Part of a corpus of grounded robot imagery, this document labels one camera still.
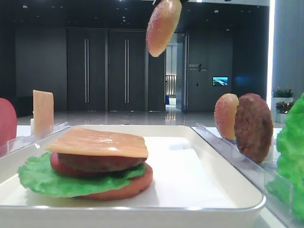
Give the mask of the sesame bun top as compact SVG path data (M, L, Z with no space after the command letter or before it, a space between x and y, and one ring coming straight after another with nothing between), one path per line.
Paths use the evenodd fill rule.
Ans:
M147 48L152 57L164 52L179 23L182 3L179 0L161 0L154 8L146 31Z

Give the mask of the brown meat patty on stack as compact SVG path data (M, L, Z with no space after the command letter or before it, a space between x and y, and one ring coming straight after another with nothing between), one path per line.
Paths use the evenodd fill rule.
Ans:
M113 172L135 167L147 158L133 158L122 156L91 156L64 153L52 153L57 161L73 170L84 172Z

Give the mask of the red tomato slice on stack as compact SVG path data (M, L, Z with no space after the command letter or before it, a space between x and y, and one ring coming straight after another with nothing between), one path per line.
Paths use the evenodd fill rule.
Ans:
M77 178L92 178L97 176L105 176L110 174L109 172L87 172L76 170L74 168L70 168L63 163L61 163L58 159L57 153L51 153L50 155L50 165L52 169L60 175L69 176L69 177L77 177Z

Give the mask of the standing brown meat patty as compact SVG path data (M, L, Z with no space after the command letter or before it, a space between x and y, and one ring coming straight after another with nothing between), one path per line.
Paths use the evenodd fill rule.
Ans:
M262 163L273 136L273 121L266 101L254 93L242 95L234 129L238 150L253 162Z

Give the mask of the standing orange cheese slice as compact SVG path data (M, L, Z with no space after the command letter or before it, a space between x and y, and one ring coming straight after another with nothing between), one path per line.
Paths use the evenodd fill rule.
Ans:
M33 90L33 121L36 136L50 133L54 124L53 93Z

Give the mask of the green lettuce leaf on stack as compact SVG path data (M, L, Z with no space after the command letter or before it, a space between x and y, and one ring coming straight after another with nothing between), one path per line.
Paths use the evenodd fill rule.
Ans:
M140 177L144 163L124 171L92 178L60 175L50 165L50 152L31 156L18 168L19 181L24 188L53 198L72 198L118 190L130 184L131 178Z

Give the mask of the standing red tomato slice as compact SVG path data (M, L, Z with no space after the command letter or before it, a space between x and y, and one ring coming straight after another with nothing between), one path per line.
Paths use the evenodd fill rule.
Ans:
M0 99L0 145L15 139L17 135L16 111L10 101Z

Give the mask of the standing green lettuce leaf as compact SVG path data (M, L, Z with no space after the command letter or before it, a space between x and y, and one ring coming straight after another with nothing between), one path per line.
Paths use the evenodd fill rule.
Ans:
M287 114L285 127L278 133L276 148L278 176L266 185L268 192L285 204L292 203L292 212L304 219L304 96Z

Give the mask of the dark double doors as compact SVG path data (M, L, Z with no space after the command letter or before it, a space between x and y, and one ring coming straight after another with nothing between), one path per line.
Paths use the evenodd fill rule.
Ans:
M70 111L164 111L166 56L152 57L145 32L67 30Z

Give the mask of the bottom bun on tray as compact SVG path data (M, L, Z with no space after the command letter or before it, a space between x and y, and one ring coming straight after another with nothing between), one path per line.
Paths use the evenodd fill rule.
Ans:
M89 199L89 200L123 200L137 196L142 191L146 190L153 180L153 170L150 165L146 162L145 171L142 176L131 178L129 185L118 189L109 190L102 193L94 193L86 196L78 196L78 198Z

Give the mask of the white rectangular metal tray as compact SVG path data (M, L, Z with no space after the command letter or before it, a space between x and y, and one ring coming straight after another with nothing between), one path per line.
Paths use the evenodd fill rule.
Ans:
M145 138L153 182L125 200L55 199L23 188L17 169L52 136L0 160L3 228L250 228L265 195L187 126L91 125Z

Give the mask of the white planter with flowers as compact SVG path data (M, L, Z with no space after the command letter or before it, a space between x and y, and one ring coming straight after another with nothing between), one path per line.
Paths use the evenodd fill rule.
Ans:
M294 92L291 88L273 90L271 100L272 118L277 123L284 123L288 112L294 104Z

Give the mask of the wall mounted screen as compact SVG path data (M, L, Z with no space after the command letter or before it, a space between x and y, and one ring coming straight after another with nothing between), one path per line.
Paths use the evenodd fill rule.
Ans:
M213 86L228 86L228 77L216 77L212 78Z

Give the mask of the long clear acrylic rail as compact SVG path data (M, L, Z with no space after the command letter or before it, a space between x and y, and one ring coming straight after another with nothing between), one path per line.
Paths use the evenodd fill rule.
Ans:
M264 216L264 220L270 227L298 228L302 225L293 213L293 185L277 173L279 153L276 150L276 136L272 137L266 160L257 164L239 152L235 141L220 137L216 128L196 123L193 129L266 196L266 208L270 215ZM287 202L270 192L268 185L272 182L278 183L280 190L287 191Z
M34 134L29 136L20 136L15 139L12 139L0 147L0 157L10 154L14 151L17 151L21 148L24 148L30 144L37 143L39 140L45 139L55 133L58 133L66 128L68 128L68 122L58 123L50 127L50 133L43 133L42 136L35 136Z

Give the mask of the left long clear acrylic rail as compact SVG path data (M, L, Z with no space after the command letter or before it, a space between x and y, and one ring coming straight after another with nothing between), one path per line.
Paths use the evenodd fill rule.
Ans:
M43 133L42 136L35 136L34 134L29 136L20 136L15 139L12 139L0 147L0 157L10 154L14 151L17 151L21 148L24 148L30 144L37 143L39 140L45 139L55 133L58 133L66 128L68 128L68 122L58 123L50 127L50 133Z

